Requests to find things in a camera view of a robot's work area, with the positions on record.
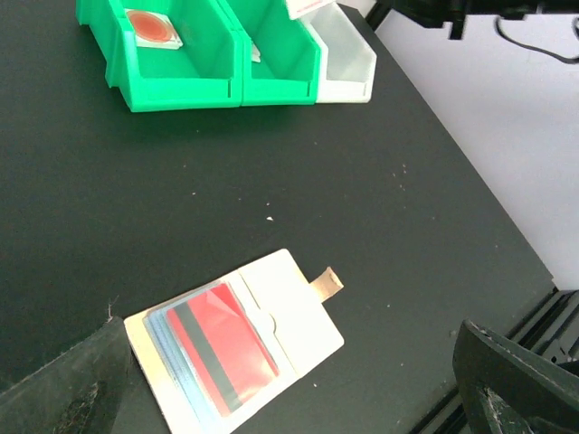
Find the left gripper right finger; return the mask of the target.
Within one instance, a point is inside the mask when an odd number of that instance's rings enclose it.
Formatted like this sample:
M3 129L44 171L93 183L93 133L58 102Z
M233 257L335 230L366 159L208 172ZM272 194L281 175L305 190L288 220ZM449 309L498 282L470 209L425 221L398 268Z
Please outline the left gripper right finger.
M472 433L576 433L578 362L556 364L465 320L453 371Z

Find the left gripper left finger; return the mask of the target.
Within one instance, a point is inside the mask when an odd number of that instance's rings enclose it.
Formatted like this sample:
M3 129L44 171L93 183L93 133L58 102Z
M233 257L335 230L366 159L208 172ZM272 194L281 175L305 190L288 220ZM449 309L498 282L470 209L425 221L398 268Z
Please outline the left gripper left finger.
M121 318L1 394L3 433L110 433L132 352Z

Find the beige card holder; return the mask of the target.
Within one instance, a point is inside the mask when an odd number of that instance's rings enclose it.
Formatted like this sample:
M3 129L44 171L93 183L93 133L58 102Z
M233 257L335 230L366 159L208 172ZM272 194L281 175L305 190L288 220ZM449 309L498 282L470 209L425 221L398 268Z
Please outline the beige card holder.
M230 285L280 369L279 377L222 417L162 315L216 284ZM277 250L200 287L126 318L130 346L174 433L230 433L344 343L324 308L342 287L333 270L307 280L288 250Z

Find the red card black stripe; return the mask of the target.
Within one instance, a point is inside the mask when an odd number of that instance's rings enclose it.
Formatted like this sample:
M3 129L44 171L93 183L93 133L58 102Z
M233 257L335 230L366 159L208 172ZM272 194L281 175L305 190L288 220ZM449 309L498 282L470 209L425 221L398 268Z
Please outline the red card black stripe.
M222 417L233 415L279 377L278 365L230 285L204 289L162 317Z

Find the white card red ornament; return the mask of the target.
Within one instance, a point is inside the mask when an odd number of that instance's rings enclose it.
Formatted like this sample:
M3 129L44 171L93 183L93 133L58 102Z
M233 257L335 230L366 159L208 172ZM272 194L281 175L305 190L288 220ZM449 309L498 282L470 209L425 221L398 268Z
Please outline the white card red ornament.
M325 5L334 3L334 0L285 0L284 3L287 7L289 18L296 20Z

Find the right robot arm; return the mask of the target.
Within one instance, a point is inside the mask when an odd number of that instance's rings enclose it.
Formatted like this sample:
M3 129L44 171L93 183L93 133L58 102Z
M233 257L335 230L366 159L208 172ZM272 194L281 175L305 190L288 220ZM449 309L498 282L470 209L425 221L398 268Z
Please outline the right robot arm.
M494 29L503 40L530 52L549 56L563 64L577 65L578 57L564 57L555 52L518 42L504 33L503 21L522 21L531 14L576 14L572 21L575 37L578 37L578 2L567 0L401 0L393 1L392 8L423 28L442 28L451 24L450 40L461 40L467 17L470 15L493 15Z

